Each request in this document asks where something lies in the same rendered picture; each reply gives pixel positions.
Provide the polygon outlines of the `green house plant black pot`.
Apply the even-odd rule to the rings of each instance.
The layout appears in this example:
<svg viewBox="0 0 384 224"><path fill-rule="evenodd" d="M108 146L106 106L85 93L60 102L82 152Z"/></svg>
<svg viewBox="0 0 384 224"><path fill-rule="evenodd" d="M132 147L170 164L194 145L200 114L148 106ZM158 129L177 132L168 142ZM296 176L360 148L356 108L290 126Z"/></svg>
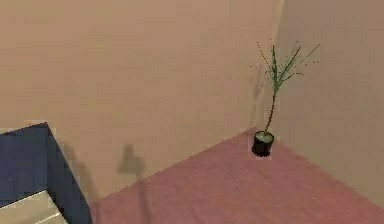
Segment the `green house plant black pot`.
<svg viewBox="0 0 384 224"><path fill-rule="evenodd" d="M292 77L304 75L304 73L298 71L297 68L301 65L307 67L309 65L309 58L320 46L321 44L315 45L308 53L302 56L302 46L298 41L296 41L290 53L284 57L283 61L280 61L278 59L278 51L275 44L273 44L270 48L270 59L266 57L261 46L257 45L260 55L267 65L265 74L268 75L267 79L271 81L272 100L265 127L256 131L253 135L251 151L255 156L263 158L271 155L272 146L275 142L275 136L270 131L270 126L276 109L278 93L282 86Z"/></svg>

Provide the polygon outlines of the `dark blue cupboard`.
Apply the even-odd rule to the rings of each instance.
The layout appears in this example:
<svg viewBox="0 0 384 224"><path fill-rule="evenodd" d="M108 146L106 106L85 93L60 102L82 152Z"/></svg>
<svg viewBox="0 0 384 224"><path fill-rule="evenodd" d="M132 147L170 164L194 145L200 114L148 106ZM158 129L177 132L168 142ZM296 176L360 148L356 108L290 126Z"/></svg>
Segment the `dark blue cupboard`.
<svg viewBox="0 0 384 224"><path fill-rule="evenodd" d="M0 224L93 224L47 123L0 134Z"/></svg>

